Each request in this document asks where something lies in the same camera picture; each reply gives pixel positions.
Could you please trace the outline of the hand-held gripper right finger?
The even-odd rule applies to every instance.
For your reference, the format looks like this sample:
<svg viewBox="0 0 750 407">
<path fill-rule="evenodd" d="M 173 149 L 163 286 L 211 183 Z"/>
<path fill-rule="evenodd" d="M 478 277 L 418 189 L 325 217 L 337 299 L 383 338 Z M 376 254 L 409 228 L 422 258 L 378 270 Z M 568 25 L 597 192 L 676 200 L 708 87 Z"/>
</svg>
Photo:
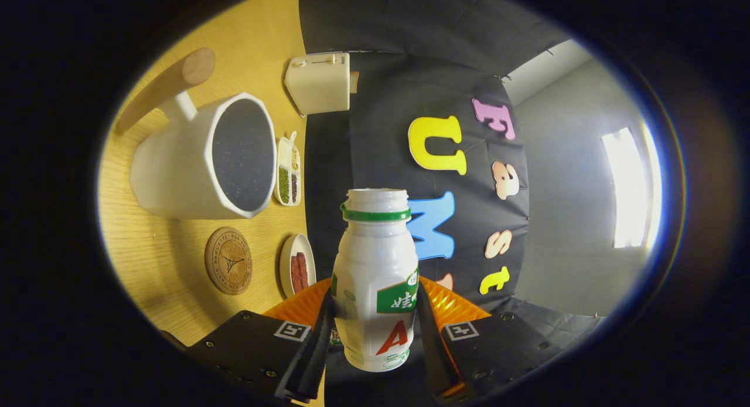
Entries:
<svg viewBox="0 0 750 407">
<path fill-rule="evenodd" d="M 439 403 L 488 401 L 561 353 L 519 314 L 488 313 L 423 276 L 416 311 L 429 392 Z"/>
</svg>

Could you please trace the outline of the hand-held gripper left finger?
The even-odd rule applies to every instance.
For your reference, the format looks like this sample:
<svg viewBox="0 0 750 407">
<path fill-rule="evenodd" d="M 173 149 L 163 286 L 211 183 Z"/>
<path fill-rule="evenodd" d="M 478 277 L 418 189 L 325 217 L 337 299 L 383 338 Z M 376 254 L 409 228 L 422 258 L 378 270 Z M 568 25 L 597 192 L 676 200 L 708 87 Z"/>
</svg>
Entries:
<svg viewBox="0 0 750 407">
<path fill-rule="evenodd" d="M 308 403 L 319 395 L 333 321 L 327 278 L 265 313 L 240 311 L 187 354 L 263 402 Z"/>
</svg>

